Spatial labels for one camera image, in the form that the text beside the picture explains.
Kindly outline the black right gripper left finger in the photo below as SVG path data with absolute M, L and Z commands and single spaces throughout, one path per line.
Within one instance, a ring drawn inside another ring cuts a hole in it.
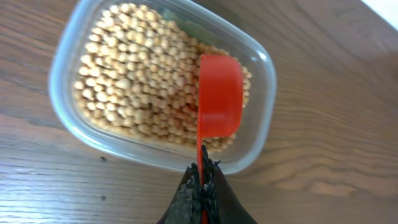
M 172 201 L 157 224 L 200 224 L 202 201 L 200 198 L 198 166 L 188 166 Z

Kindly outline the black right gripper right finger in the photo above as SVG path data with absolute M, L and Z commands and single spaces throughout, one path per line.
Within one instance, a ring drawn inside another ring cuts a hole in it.
M 256 224 L 257 221 L 241 205 L 218 161 L 212 161 L 206 146 L 200 148 L 200 182 L 203 186 L 202 223 Z

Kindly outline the red measuring scoop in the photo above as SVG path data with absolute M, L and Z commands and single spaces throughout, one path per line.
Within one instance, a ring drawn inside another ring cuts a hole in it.
M 243 74 L 238 62 L 225 55 L 201 55 L 197 121 L 199 177 L 202 139 L 234 134 L 241 122 L 242 102 Z

